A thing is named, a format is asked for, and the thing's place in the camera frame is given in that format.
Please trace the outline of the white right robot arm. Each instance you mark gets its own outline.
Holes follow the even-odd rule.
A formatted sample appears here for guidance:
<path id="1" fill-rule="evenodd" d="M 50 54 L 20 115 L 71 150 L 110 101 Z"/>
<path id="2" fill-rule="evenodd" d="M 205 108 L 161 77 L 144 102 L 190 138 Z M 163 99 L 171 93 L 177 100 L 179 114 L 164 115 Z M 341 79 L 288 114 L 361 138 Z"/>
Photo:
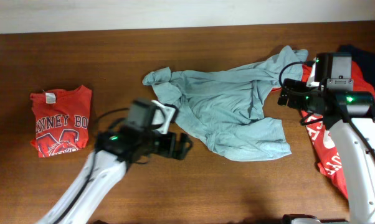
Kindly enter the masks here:
<path id="1" fill-rule="evenodd" d="M 280 79 L 278 104 L 320 115 L 341 159 L 350 223 L 375 223 L 375 101 L 355 91 L 353 81 L 322 81 L 318 86 Z"/>

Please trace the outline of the light blue t-shirt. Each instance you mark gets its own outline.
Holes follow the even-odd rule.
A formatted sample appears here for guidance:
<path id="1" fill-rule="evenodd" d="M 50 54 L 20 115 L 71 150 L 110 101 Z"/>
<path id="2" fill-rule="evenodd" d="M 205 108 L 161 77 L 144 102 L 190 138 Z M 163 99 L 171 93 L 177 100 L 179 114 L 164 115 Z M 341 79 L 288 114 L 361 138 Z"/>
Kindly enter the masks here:
<path id="1" fill-rule="evenodd" d="M 143 78 L 158 101 L 177 107 L 176 124 L 207 148 L 232 161 L 270 161 L 290 155 L 282 121 L 263 106 L 279 79 L 301 80 L 306 49 L 285 46 L 263 62 L 226 71 L 174 72 L 162 68 Z"/>

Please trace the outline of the folded red printed t-shirt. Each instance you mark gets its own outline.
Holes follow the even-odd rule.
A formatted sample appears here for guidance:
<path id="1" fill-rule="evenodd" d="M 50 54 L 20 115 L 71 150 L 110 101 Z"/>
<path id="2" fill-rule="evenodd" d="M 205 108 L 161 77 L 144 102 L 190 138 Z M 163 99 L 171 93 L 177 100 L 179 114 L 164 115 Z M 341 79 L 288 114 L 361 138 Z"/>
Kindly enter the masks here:
<path id="1" fill-rule="evenodd" d="M 31 93 L 36 136 L 31 140 L 40 158 L 79 151 L 88 143 L 92 90 L 54 89 Z"/>

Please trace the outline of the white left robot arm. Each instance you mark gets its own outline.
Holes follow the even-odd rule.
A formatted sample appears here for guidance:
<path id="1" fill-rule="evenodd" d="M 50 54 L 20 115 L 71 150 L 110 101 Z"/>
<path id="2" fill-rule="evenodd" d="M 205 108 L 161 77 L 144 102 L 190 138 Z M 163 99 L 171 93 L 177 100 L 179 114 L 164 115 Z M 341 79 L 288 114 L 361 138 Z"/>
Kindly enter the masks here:
<path id="1" fill-rule="evenodd" d="M 132 164 L 151 154 L 183 160 L 193 147 L 187 134 L 144 133 L 123 136 L 105 132 L 97 136 L 94 150 L 82 170 L 57 203 L 37 223 L 86 223 L 109 191 L 121 181 Z"/>

